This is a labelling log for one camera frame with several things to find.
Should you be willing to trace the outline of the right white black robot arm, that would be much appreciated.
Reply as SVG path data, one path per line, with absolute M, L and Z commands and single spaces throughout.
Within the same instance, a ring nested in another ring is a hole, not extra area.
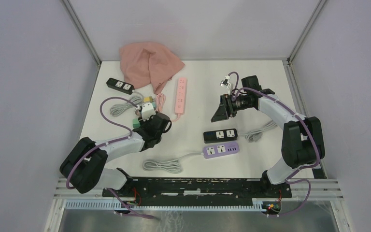
M 307 117 L 295 112 L 269 88 L 263 89 L 257 76 L 240 80 L 236 88 L 226 75 L 220 85 L 227 93 L 220 96 L 219 107 L 211 118 L 218 122 L 235 117 L 238 111 L 254 108 L 267 115 L 283 131 L 282 157 L 265 171 L 260 192 L 272 197 L 279 191 L 279 184 L 288 183 L 303 169 L 318 166 L 325 156 L 321 122 L 317 117 Z

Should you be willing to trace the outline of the purple power strip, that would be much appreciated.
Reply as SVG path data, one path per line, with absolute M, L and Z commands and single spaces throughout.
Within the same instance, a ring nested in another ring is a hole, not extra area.
M 202 149 L 202 154 L 205 159 L 212 159 L 227 155 L 236 154 L 240 151 L 239 145 L 235 141 L 208 145 Z

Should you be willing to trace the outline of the pink power strip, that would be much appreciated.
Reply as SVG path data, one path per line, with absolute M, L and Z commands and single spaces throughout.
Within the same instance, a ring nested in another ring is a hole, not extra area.
M 174 112 L 176 115 L 182 115 L 185 112 L 187 79 L 179 78 L 177 82 Z

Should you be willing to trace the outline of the yellow plug adapter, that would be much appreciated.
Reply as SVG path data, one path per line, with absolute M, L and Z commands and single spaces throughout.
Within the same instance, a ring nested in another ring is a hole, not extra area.
M 143 98 L 143 102 L 144 102 L 144 103 L 147 103 L 147 102 L 152 103 L 153 101 L 154 101 L 154 99 L 153 99 L 152 96 L 147 96 L 147 97 L 144 97 L 144 98 Z

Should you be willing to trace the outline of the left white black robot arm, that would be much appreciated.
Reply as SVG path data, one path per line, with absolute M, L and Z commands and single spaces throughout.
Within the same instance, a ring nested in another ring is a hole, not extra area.
M 66 188 L 84 194 L 93 188 L 113 189 L 120 196 L 131 194 L 132 178 L 121 169 L 108 169 L 105 164 L 119 157 L 145 151 L 157 145 L 172 122 L 163 113 L 155 113 L 149 120 L 128 134 L 108 141 L 80 139 L 62 162 L 59 171 L 66 178 Z

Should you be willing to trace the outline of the green adapter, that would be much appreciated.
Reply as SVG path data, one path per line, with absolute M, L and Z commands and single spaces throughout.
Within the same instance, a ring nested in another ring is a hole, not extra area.
M 134 118 L 134 119 L 132 120 L 132 126 L 133 126 L 134 129 L 139 128 L 139 127 L 141 126 L 141 124 L 140 124 L 140 120 L 139 120 L 138 118 Z

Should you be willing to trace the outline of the black power strip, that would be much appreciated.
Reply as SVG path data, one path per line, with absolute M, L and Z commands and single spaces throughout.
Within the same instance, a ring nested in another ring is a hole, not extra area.
M 212 130 L 203 133 L 203 140 L 205 144 L 223 143 L 236 141 L 238 132 L 236 129 Z
M 119 92 L 131 95 L 134 91 L 134 86 L 121 80 L 109 78 L 106 82 L 107 87 L 117 90 Z

